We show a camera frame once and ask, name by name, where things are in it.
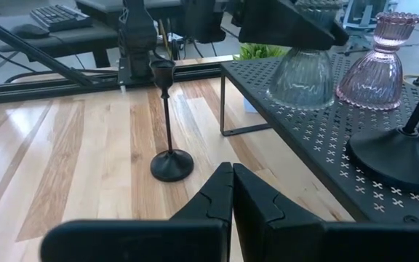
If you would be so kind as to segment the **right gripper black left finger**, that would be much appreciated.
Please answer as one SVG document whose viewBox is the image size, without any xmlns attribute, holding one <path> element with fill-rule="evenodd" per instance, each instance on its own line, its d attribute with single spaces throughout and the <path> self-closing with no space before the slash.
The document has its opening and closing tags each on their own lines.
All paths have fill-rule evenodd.
<svg viewBox="0 0 419 262">
<path fill-rule="evenodd" d="M 228 262 L 234 170 L 221 163 L 167 220 L 76 220 L 43 238 L 42 262 Z"/>
</svg>

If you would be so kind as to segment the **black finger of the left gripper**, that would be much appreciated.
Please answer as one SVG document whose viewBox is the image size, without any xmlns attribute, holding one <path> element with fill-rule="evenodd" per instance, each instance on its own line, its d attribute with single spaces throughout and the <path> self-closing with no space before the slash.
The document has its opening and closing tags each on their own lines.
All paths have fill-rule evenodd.
<svg viewBox="0 0 419 262">
<path fill-rule="evenodd" d="M 348 33 L 336 21 L 343 0 L 240 0 L 239 41 L 301 49 L 343 46 Z"/>
</svg>

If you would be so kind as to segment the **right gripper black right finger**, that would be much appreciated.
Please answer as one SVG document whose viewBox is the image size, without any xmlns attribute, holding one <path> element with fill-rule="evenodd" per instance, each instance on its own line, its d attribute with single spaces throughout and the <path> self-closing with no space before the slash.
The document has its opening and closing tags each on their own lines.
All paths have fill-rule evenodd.
<svg viewBox="0 0 419 262">
<path fill-rule="evenodd" d="M 243 164 L 233 168 L 244 262 L 419 262 L 419 223 L 325 221 Z"/>
</svg>

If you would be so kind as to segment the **olive round coaster disc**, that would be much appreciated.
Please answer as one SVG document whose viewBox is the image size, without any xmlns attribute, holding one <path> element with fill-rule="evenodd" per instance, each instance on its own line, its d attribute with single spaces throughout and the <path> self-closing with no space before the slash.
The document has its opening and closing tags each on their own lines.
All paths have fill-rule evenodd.
<svg viewBox="0 0 419 262">
<path fill-rule="evenodd" d="M 297 0 L 294 7 L 314 25 L 330 31 L 342 0 Z M 266 94 L 273 101 L 290 108 L 316 110 L 334 101 L 332 66 L 328 50 L 319 47 L 326 39 L 310 29 L 310 37 L 300 47 L 291 48 L 273 75 Z"/>
</svg>

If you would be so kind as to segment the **pink ribbed glass candle holder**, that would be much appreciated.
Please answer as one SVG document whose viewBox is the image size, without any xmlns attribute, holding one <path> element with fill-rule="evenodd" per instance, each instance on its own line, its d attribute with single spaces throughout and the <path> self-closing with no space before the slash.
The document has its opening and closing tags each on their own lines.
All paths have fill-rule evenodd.
<svg viewBox="0 0 419 262">
<path fill-rule="evenodd" d="M 419 15 L 380 12 L 376 19 L 372 49 L 351 66 L 335 93 L 351 105 L 386 111 L 401 103 L 403 69 L 396 52 L 411 36 Z"/>
</svg>

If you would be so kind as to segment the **black metal candlestick holder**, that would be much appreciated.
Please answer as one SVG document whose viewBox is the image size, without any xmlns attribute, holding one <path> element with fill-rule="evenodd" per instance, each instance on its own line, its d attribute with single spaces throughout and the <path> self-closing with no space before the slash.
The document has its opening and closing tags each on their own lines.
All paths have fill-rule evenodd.
<svg viewBox="0 0 419 262">
<path fill-rule="evenodd" d="M 158 153 L 151 161 L 151 174 L 163 182 L 176 182 L 187 178 L 194 169 L 192 156 L 172 145 L 172 132 L 169 117 L 169 89 L 174 84 L 175 62 L 171 60 L 155 60 L 150 63 L 153 81 L 161 90 L 164 105 L 168 149 Z"/>
<path fill-rule="evenodd" d="M 419 102 L 405 126 L 358 132 L 348 140 L 346 152 L 372 179 L 419 193 Z"/>
</svg>

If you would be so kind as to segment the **artificial green plant white pot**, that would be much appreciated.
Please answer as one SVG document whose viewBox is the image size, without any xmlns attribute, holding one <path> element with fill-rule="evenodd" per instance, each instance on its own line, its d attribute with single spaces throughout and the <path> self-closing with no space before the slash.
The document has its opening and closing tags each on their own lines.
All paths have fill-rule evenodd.
<svg viewBox="0 0 419 262">
<path fill-rule="evenodd" d="M 240 46 L 238 55 L 234 55 L 234 60 L 253 60 L 267 57 L 281 57 L 287 54 L 289 48 L 272 46 L 266 44 L 243 44 Z"/>
</svg>

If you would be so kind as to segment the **grey chair base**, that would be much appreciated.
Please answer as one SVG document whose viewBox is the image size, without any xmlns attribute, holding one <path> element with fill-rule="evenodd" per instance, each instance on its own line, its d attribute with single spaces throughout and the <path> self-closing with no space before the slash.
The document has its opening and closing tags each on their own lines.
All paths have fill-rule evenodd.
<svg viewBox="0 0 419 262">
<path fill-rule="evenodd" d="M 371 37 L 377 25 L 376 15 L 389 11 L 390 0 L 348 0 L 342 18 L 349 40 L 343 54 L 366 51 L 372 47 Z"/>
</svg>

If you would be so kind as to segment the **black perforated metal shelf riser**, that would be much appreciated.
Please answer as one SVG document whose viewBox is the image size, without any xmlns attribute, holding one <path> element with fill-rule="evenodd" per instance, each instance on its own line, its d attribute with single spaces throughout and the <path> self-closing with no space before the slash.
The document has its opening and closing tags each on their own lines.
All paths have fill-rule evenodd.
<svg viewBox="0 0 419 262">
<path fill-rule="evenodd" d="M 345 149 L 355 132 L 404 125 L 419 101 L 419 87 L 404 85 L 402 104 L 393 111 L 361 109 L 341 101 L 318 111 L 300 111 L 276 104 L 266 95 L 280 63 L 278 57 L 223 62 L 221 74 L 355 220 L 419 222 L 419 194 L 367 178 L 349 162 Z"/>
</svg>

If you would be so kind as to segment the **dark grey desk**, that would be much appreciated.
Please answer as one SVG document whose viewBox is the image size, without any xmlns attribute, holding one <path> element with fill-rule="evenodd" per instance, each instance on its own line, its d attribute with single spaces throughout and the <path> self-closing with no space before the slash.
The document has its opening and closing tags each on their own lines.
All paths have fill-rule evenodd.
<svg viewBox="0 0 419 262">
<path fill-rule="evenodd" d="M 9 8 L 4 15 L 0 16 L 0 26 L 11 32 L 15 27 L 25 24 L 38 28 L 40 25 L 30 16 L 30 11 L 56 4 L 76 8 L 72 1 L 43 1 L 37 5 L 22 3 Z M 53 32 L 47 37 L 26 41 L 54 58 L 78 55 L 83 59 L 87 54 L 91 54 L 94 59 L 93 66 L 96 68 L 112 66 L 119 59 L 116 31 L 98 20 L 93 21 L 92 26 L 88 28 Z"/>
</svg>

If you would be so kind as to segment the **black computer keyboard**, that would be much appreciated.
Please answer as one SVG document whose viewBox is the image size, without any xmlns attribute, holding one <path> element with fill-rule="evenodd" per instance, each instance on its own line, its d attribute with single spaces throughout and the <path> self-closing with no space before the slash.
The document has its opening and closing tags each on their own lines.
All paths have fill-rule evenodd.
<svg viewBox="0 0 419 262">
<path fill-rule="evenodd" d="M 32 9 L 30 16 L 49 32 L 88 28 L 93 24 L 89 15 L 62 4 Z"/>
</svg>

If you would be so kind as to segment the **black computer mouse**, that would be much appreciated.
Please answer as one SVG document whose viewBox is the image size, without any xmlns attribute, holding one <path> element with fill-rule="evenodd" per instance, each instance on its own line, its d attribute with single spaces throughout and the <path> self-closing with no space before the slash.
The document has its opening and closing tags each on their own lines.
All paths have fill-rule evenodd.
<svg viewBox="0 0 419 262">
<path fill-rule="evenodd" d="M 49 36 L 49 31 L 33 24 L 17 25 L 10 32 L 21 39 L 45 39 Z"/>
</svg>

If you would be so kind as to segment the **black aluminium table frame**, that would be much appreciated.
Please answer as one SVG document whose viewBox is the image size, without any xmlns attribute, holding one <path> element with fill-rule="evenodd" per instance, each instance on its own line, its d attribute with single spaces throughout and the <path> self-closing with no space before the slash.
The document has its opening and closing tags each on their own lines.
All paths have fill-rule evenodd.
<svg viewBox="0 0 419 262">
<path fill-rule="evenodd" d="M 59 79 L 3 84 L 0 86 L 0 103 L 105 92 L 117 90 L 121 86 L 125 87 L 125 90 L 132 90 L 153 85 L 153 79 L 151 77 L 147 79 L 126 78 L 121 83 L 119 80 L 122 76 L 125 77 L 129 73 L 128 68 L 120 68 L 118 71 L 97 69 L 91 70 L 92 74 L 90 76 L 85 75 L 82 71 L 68 68 L 53 57 L 50 57 L 47 53 L 10 33 L 1 26 L 0 40 L 48 67 L 50 73 L 61 75 Z"/>
</svg>

